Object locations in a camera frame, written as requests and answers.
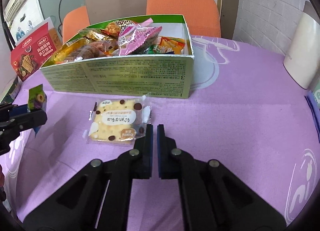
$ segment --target open box of snacks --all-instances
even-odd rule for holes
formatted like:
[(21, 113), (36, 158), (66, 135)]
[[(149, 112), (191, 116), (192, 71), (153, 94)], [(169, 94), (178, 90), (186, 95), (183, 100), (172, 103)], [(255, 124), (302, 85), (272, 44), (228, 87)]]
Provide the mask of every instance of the open box of snacks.
[(148, 15), (82, 29), (40, 69), (55, 91), (188, 98), (193, 63), (183, 15)]

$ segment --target silver screw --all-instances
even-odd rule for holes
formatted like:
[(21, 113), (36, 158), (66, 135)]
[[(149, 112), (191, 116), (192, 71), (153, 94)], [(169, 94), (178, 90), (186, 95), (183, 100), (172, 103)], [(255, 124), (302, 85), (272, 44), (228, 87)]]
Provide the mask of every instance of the silver screw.
[(211, 161), (209, 162), (209, 165), (210, 165), (211, 167), (213, 167), (213, 168), (217, 168), (217, 167), (220, 165), (220, 163), (219, 163), (219, 161), (217, 161), (217, 160), (211, 160)]
[(171, 150), (171, 154), (174, 156), (180, 155), (181, 154), (181, 150), (179, 148), (173, 148)]
[(92, 161), (90, 162), (90, 164), (91, 164), (92, 167), (98, 167), (98, 166), (101, 165), (101, 163), (102, 163), (102, 161), (99, 160), (99, 159), (94, 159), (94, 160), (92, 160)]
[(130, 154), (131, 156), (137, 156), (138, 154), (140, 154), (140, 151), (139, 151), (138, 149), (131, 149), (131, 150), (129, 151), (129, 154)]

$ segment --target brown dot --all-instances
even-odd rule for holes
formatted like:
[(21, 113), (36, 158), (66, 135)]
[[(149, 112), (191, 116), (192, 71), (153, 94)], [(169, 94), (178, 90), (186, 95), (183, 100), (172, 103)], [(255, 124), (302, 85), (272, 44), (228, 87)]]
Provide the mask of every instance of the brown dot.
[(141, 110), (142, 109), (142, 105), (141, 105), (141, 103), (136, 103), (136, 104), (134, 104), (133, 108), (135, 110)]

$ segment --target air conditioner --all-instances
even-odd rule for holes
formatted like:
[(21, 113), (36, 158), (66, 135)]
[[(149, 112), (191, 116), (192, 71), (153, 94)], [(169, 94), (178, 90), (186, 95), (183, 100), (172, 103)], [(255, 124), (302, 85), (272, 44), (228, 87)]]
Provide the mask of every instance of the air conditioner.
[(25, 1), (26, 0), (9, 0), (9, 3), (4, 10), (4, 20), (6, 22), (13, 20)]

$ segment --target beige shopping bag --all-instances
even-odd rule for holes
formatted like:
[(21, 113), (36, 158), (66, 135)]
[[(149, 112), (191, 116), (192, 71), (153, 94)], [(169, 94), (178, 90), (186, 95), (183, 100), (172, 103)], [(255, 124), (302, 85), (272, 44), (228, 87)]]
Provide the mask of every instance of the beige shopping bag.
[(147, 0), (85, 0), (90, 24), (146, 14)]

